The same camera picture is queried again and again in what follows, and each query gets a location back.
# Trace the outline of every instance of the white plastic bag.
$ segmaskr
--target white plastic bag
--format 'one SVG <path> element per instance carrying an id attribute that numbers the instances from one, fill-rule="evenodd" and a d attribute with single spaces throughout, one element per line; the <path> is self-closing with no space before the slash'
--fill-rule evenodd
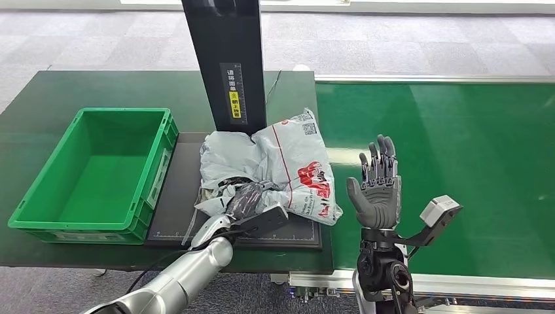
<path id="1" fill-rule="evenodd" d="M 230 189 L 225 195 L 217 190 L 232 177 L 270 180 L 278 186 L 262 193 L 259 209 L 279 202 L 292 213 L 330 226 L 343 214 L 335 203 L 325 145 L 308 109 L 258 131 L 252 141 L 244 133 L 215 131 L 206 137 L 200 154 L 201 187 L 213 190 L 217 201 L 204 198 L 195 207 L 208 215 L 225 211 Z"/>

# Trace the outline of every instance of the robot finger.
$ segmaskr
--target robot finger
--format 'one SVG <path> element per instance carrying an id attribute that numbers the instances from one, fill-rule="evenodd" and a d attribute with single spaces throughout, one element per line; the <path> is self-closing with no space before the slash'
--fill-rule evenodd
<path id="1" fill-rule="evenodd" d="M 365 213 L 370 205 L 363 195 L 359 181 L 347 178 L 347 195 L 358 213 Z"/>
<path id="2" fill-rule="evenodd" d="M 378 184 L 384 183 L 384 177 L 386 176 L 386 171 L 388 168 L 388 158 L 387 158 L 387 148 L 385 147 L 385 139 L 382 134 L 378 135 L 378 146 L 380 148 L 380 163 L 378 167 Z"/>
<path id="3" fill-rule="evenodd" d="M 389 136 L 385 137 L 384 145 L 387 149 L 385 158 L 387 159 L 387 169 L 385 170 L 386 177 L 397 176 L 397 159 L 395 157 L 395 145 Z"/>
<path id="4" fill-rule="evenodd" d="M 376 184 L 376 178 L 378 174 L 378 166 L 380 165 L 380 159 L 378 157 L 378 150 L 376 149 L 376 144 L 371 142 L 368 145 L 368 149 L 370 150 L 370 171 L 368 174 L 368 179 L 370 181 L 370 185 Z"/>
<path id="5" fill-rule="evenodd" d="M 395 157 L 395 145 L 389 136 L 384 139 L 384 145 L 387 149 L 387 155 L 390 157 Z"/>
<path id="6" fill-rule="evenodd" d="M 363 184 L 368 184 L 368 158 L 366 158 L 363 152 L 359 154 L 359 158 L 361 160 L 361 177 Z"/>

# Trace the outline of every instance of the black cable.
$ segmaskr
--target black cable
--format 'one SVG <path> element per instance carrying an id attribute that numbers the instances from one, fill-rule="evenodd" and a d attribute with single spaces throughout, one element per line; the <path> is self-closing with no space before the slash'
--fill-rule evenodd
<path id="1" fill-rule="evenodd" d="M 206 247 L 210 244 L 210 242 L 212 242 L 212 240 L 218 238 L 218 237 L 226 237 L 226 236 L 231 236 L 233 234 L 243 234 L 245 233 L 245 230 L 230 230 L 230 231 L 225 231 L 219 234 L 215 234 L 213 236 L 211 236 L 208 240 L 204 241 L 203 243 L 201 243 L 199 246 L 197 247 L 193 247 L 189 250 L 178 250 L 178 251 L 173 251 L 167 255 L 164 255 L 163 257 L 159 258 L 158 260 L 156 260 L 156 262 L 152 263 L 152 265 L 150 265 L 147 269 L 143 270 L 143 272 L 141 272 L 141 274 L 139 275 L 139 277 L 135 278 L 135 281 L 133 281 L 133 283 L 129 286 L 129 288 L 127 289 L 127 291 L 125 292 L 125 294 L 131 293 L 131 291 L 133 291 L 133 288 L 135 288 L 135 286 L 137 285 L 137 283 L 139 282 L 139 280 L 141 280 L 141 278 L 144 277 L 144 275 L 151 271 L 153 268 L 155 268 L 158 263 L 160 263 L 161 261 L 167 259 L 168 257 L 177 254 L 177 253 L 187 253 L 187 252 L 193 252 L 193 251 L 200 251 L 200 250 L 204 250 L 206 249 Z"/>
<path id="2" fill-rule="evenodd" d="M 410 250 L 407 259 L 410 260 L 416 254 L 416 252 L 418 252 L 418 249 L 420 249 L 420 247 L 414 247 L 412 250 Z"/>
<path id="3" fill-rule="evenodd" d="M 277 72 L 277 76 L 276 76 L 276 80 L 274 81 L 274 83 L 272 84 L 272 87 L 270 88 L 270 91 L 268 92 L 268 95 L 266 95 L 266 103 L 264 104 L 264 106 L 268 105 L 268 102 L 270 100 L 270 95 L 272 95 L 272 92 L 274 91 L 274 88 L 276 87 L 276 85 L 278 84 L 279 81 L 279 77 L 281 76 L 281 71 L 279 70 L 279 72 Z"/>
<path id="4" fill-rule="evenodd" d="M 127 289 L 127 291 L 125 292 L 125 294 L 127 293 L 131 293 L 131 291 L 133 291 L 133 288 L 135 288 L 135 286 L 137 285 L 137 283 L 139 282 L 139 280 L 141 280 L 141 278 L 143 278 L 143 276 L 151 271 L 154 267 L 156 267 L 158 265 L 159 262 L 167 259 L 168 257 L 177 254 L 177 253 L 185 253 L 187 252 L 187 250 L 179 250 L 179 251 L 173 251 L 167 255 L 164 255 L 162 258 L 159 258 L 158 260 L 156 260 L 156 262 L 154 262 L 152 265 L 150 265 L 147 269 L 143 270 L 143 272 L 141 272 L 141 274 L 139 275 L 139 277 L 135 278 L 135 281 L 133 281 L 133 283 L 129 286 L 129 288 Z"/>

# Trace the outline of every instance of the black vertical stand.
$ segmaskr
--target black vertical stand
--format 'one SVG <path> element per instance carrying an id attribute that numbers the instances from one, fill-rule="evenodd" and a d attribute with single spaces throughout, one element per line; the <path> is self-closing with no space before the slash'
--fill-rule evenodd
<path id="1" fill-rule="evenodd" d="M 266 127 L 258 0 L 181 0 L 219 131 Z"/>

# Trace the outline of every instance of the table edge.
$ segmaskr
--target table edge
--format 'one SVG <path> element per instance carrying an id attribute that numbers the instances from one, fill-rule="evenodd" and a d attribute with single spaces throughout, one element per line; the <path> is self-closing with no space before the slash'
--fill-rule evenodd
<path id="1" fill-rule="evenodd" d="M 553 83 L 553 76 L 508 75 L 314 75 L 316 83 L 437 82 L 437 83 Z"/>
<path id="2" fill-rule="evenodd" d="M 353 292 L 353 270 L 336 270 L 332 275 L 300 272 L 289 273 L 292 287 L 335 288 Z M 525 300 L 553 302 L 555 280 L 456 275 L 413 274 L 416 296 L 485 298 L 492 300 Z"/>

